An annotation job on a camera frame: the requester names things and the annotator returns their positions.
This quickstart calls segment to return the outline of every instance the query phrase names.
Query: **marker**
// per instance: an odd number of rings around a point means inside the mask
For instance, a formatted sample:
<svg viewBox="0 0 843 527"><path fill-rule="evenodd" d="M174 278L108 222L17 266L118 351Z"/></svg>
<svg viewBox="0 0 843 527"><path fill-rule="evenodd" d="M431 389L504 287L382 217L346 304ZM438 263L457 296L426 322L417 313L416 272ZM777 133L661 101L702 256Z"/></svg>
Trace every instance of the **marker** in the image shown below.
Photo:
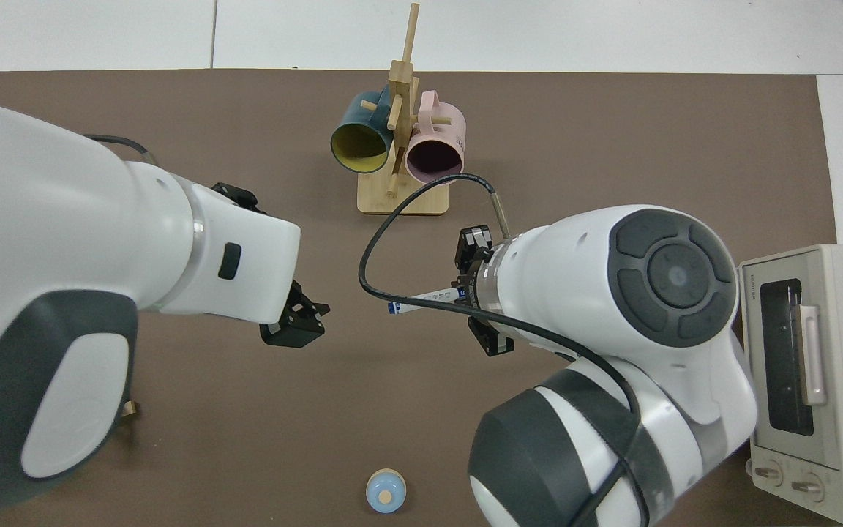
<svg viewBox="0 0 843 527"><path fill-rule="evenodd" d="M438 302L448 303L454 302L454 300L458 300L458 298L464 297L466 297L466 293L464 293L464 290L456 287L442 289L440 291L431 291L431 293L416 294L415 296L412 296L412 298L418 298L419 300L435 300ZM391 315L400 315L402 313L408 313L408 311L421 309L421 306L409 306L409 304L401 304L399 302L389 303L389 314Z"/></svg>

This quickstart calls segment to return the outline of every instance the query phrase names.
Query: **light blue cap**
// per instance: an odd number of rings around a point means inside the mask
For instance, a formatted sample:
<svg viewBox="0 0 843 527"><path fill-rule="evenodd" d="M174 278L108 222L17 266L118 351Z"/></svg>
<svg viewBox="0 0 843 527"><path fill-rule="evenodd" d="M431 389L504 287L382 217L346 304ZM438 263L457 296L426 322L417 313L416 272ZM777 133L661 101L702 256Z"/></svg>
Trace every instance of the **light blue cap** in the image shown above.
<svg viewBox="0 0 843 527"><path fill-rule="evenodd" d="M405 480L392 469L375 471L366 483L366 501L377 512L389 514L405 503Z"/></svg>

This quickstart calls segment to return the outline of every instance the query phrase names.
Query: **wooden base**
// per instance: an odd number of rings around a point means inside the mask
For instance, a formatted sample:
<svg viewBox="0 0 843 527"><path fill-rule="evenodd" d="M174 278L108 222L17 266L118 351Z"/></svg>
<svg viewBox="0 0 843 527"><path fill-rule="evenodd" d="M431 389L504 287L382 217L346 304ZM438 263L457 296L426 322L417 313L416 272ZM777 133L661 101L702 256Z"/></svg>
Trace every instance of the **wooden base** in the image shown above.
<svg viewBox="0 0 843 527"><path fill-rule="evenodd" d="M421 189L422 183L405 172L405 163L398 159L393 145L386 164L374 173L358 174L357 210L364 214L388 214L399 206L409 194ZM395 175L395 163L399 169ZM448 212L448 186L442 184L428 190L402 211L413 216L439 216Z"/></svg>

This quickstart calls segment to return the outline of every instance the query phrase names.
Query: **black cable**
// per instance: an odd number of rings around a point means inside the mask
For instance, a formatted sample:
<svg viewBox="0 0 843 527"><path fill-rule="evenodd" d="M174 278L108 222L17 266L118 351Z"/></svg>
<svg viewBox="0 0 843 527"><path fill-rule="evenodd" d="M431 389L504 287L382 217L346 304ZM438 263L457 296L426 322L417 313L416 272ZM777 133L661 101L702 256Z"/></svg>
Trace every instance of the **black cable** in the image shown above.
<svg viewBox="0 0 843 527"><path fill-rule="evenodd" d="M154 160L153 154L148 151L148 148L141 146L141 144L136 143L136 141L132 141L126 137L120 137L118 135L103 135L98 133L85 133L83 137L87 139L92 139L93 141L97 141L98 143L113 143L113 144L121 144L122 146L128 146L135 150L137 153L141 154L141 159L145 160L147 163L151 163L154 166L158 166L157 161Z"/></svg>
<svg viewBox="0 0 843 527"><path fill-rule="evenodd" d="M576 343L576 341L571 340L571 338L564 337L562 334L554 333L544 327L535 326L535 324L530 324L527 321L522 321L519 319L514 319L512 317L508 317L506 315L501 315L498 313L493 313L492 311L487 310L480 310L477 307L469 307L469 306L462 306L461 304L451 304L447 302L438 302L435 300L424 300L421 298L412 298L409 296L398 296L398 294L391 294L386 293L385 291L379 290L375 287L372 287L366 280L366 264L369 261L370 254L372 254L372 250L375 249L375 245L378 243L379 238L382 237L382 234L388 229L389 225L392 224L392 221L395 221L396 217L399 217L399 214L402 210L405 210L405 207L408 207L412 201L415 201L421 194L427 193L428 190L431 190L433 187L438 186L439 184L444 184L449 181L454 180L468 180L473 181L475 183L480 184L484 187L489 194L496 194L496 189L490 184L487 180L483 179L480 176L475 176L472 173L456 173L451 174L451 176L443 176L439 177L438 179L425 184L421 187L421 189L415 190L414 193L411 193L407 198L405 198L402 203L399 203L399 206L395 207L395 210L389 214L388 217L383 221L381 225L379 225L378 230L375 234L372 235L371 240L368 244L366 244L366 249L364 250L364 254L360 259L360 266L358 267L358 274L360 277L360 285L366 293L372 294L377 298L381 298L383 300L388 300L389 302L398 302L401 304L409 304L409 306L419 306L419 307L428 307L432 308L432 310L442 310L442 311L451 311L451 313L459 313L463 315L468 315L475 318L482 318L489 321L494 321L498 324L505 324L505 326L515 327L516 329L525 331L527 333L535 334L537 337L545 338L545 340L551 340L552 343L559 344L563 348L568 350L574 351L577 356L581 356L587 359L595 366L599 367L600 370L603 370L609 377L612 378L613 381L619 386L620 390L623 392L623 396L626 397L626 402L629 405L629 411L632 416L635 417L635 427L636 433L633 435L632 440L630 440L629 447L636 441L636 437L639 436L642 430L642 414L640 411L640 404L638 398L636 398L636 393L633 391L632 386L629 385L629 382L623 377L623 374L619 373L612 364L607 362L603 359L603 357L595 354L594 351L589 350L582 344ZM592 514L600 501L603 501L604 497L606 497L607 493L612 490L613 486L615 486L616 482L622 476L627 476L632 481L632 488L633 493L635 494L637 503L639 504L640 511L641 511L641 520L642 525L646 525L648 523L648 509L645 505L645 500L642 497L642 490L638 483L636 483L636 478L633 476L632 471L629 470L629 461L626 460L623 455L611 446L611 450L615 453L615 456L618 458L618 463L613 466L611 473L605 479L604 483L596 493L593 493L591 497L582 505L582 507L578 510L577 514L574 518L572 518L571 525L577 526L581 525L586 518L589 517L589 514Z"/></svg>

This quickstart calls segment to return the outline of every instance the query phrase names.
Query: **oven window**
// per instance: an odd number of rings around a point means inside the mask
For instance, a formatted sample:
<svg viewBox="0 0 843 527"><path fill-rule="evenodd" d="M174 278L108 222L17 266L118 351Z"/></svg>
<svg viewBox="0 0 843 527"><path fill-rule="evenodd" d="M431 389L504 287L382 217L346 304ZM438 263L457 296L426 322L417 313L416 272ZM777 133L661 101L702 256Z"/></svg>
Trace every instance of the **oven window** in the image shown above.
<svg viewBox="0 0 843 527"><path fill-rule="evenodd" d="M812 407L802 403L798 326L793 307L802 303L802 283L782 280L760 286L763 351L766 359L766 403L770 425L777 430L812 435Z"/></svg>

